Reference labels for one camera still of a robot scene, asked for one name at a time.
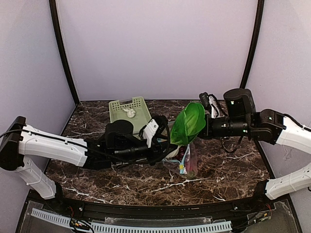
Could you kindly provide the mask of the dark red grapes bunch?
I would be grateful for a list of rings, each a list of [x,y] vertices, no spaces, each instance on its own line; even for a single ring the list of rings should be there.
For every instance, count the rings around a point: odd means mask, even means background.
[[[185,147],[185,146],[182,146],[179,148],[178,154],[176,155],[177,160],[182,161],[184,154],[186,152],[186,149],[187,149],[187,147]]]

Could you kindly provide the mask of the green bok choy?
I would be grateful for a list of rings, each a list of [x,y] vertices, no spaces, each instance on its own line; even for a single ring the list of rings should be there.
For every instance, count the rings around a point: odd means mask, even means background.
[[[206,126],[205,109],[202,104],[191,102],[177,116],[171,130],[171,144],[187,146]]]

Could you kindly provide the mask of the clear zip top bag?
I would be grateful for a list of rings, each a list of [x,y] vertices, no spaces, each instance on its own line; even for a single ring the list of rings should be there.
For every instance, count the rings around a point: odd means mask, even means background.
[[[180,147],[182,146],[178,146],[176,150],[167,155],[162,160],[162,163],[169,171],[176,173],[185,179],[192,180],[198,174],[198,158],[195,145],[191,142],[185,146],[187,149],[182,161],[177,160],[176,157]]]

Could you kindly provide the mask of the white garlic bulb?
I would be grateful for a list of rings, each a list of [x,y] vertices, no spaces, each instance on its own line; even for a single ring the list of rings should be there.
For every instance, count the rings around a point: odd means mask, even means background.
[[[136,115],[136,111],[133,108],[125,107],[123,111],[126,112],[128,118],[134,118]]]

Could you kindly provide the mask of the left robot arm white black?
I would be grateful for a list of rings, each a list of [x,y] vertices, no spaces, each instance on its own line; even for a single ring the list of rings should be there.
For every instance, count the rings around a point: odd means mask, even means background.
[[[112,164],[149,164],[162,161],[178,146],[170,139],[164,116],[152,118],[134,135],[134,125],[124,119],[108,123],[97,140],[69,138],[40,131],[18,116],[1,134],[0,167],[19,174],[24,182],[45,200],[60,199],[62,187],[44,175],[32,161],[39,156],[90,170],[110,168]]]

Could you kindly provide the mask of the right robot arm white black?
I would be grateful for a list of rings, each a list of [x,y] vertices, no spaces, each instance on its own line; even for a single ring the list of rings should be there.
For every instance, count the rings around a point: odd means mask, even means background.
[[[206,114],[206,125],[199,132],[199,138],[248,137],[254,141],[288,146],[305,153],[311,152],[310,128],[298,123],[292,116],[272,109],[257,112],[249,89],[231,89],[224,93],[224,100],[228,114],[216,118]],[[254,196],[265,196],[275,200],[310,185],[311,166],[306,165],[280,178],[259,182]]]

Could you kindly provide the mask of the beige plastic basket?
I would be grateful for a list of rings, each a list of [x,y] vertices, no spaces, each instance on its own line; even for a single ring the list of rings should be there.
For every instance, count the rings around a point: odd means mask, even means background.
[[[127,120],[134,126],[133,135],[139,138],[139,131],[151,120],[151,115],[143,97],[109,102],[110,122]]]

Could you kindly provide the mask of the black curved front rail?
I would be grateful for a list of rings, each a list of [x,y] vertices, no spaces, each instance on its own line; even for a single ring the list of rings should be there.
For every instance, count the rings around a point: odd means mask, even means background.
[[[181,206],[116,205],[68,198],[41,199],[41,202],[52,211],[82,219],[103,220],[111,217],[135,220],[178,220],[211,217],[213,220],[232,220],[238,224],[244,224],[249,214],[258,214],[271,206],[269,202],[255,198]]]

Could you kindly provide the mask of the right black frame post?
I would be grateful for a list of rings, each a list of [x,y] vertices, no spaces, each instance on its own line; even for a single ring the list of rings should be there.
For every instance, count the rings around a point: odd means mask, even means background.
[[[245,62],[245,67],[244,71],[242,74],[242,79],[240,82],[239,88],[245,89],[249,74],[251,71],[252,63],[254,60],[256,48],[257,48],[257,43],[259,39],[259,33],[260,33],[260,28],[261,28],[261,22],[262,22],[262,17],[263,17],[263,12],[264,12],[264,5],[265,5],[265,0],[258,0],[257,1],[257,9],[256,9],[256,15],[255,15],[255,21],[254,21],[254,27],[253,27],[253,32],[252,32],[252,37],[251,37],[251,42],[249,46],[249,51],[247,55],[247,59]]]

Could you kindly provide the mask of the black frame post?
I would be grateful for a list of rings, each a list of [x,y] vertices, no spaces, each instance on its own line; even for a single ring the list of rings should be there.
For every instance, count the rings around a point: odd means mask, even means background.
[[[260,28],[261,28],[261,22],[262,22],[262,17],[263,17],[263,12],[264,12],[264,5],[265,5],[265,0],[258,0],[257,1],[257,9],[256,9],[256,15],[255,15],[255,21],[254,21],[254,27],[253,27],[253,32],[252,32],[252,37],[251,37],[251,42],[249,46],[249,51],[247,55],[247,59],[245,62],[245,67],[244,71],[242,74],[242,79],[240,82],[239,88],[245,89],[249,74],[251,71],[252,63],[254,60],[256,48],[257,48],[257,43],[259,39],[259,33],[260,33]]]
[[[54,35],[55,35],[62,67],[63,67],[64,74],[67,80],[67,84],[68,84],[68,87],[71,93],[71,97],[74,101],[75,106],[77,106],[80,103],[80,100],[79,100],[78,93],[77,93],[77,90],[76,90],[76,87],[73,81],[67,54],[65,51],[65,46],[64,46],[64,41],[62,37],[60,21],[59,21],[58,11],[57,11],[57,2],[55,0],[49,0],[49,7],[50,7]]]

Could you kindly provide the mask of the left black frame post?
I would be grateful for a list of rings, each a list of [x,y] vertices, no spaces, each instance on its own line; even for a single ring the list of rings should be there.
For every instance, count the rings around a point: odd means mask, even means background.
[[[65,46],[64,46],[64,41],[62,37],[60,21],[59,21],[58,11],[57,11],[57,2],[55,0],[49,0],[49,7],[50,7],[54,35],[55,35],[62,67],[63,67],[64,74],[67,80],[67,84],[68,84],[68,87],[71,93],[71,97],[74,101],[75,106],[77,106],[80,103],[80,100],[79,100],[78,93],[77,93],[77,90],[76,90],[76,87],[73,81],[67,54],[65,51]]]

